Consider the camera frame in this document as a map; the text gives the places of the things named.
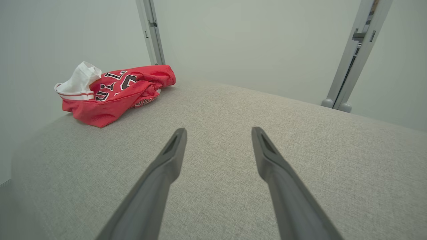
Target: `red and white clothing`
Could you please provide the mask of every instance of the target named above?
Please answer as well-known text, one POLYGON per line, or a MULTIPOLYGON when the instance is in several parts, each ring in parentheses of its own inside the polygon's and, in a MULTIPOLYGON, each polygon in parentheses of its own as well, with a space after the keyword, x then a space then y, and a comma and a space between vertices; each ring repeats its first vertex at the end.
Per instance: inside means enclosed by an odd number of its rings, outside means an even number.
POLYGON ((82 62, 70 80, 55 85, 62 109, 92 126, 104 127, 127 109, 141 107, 159 96, 160 89, 175 84, 168 65, 136 67, 101 73, 82 62))

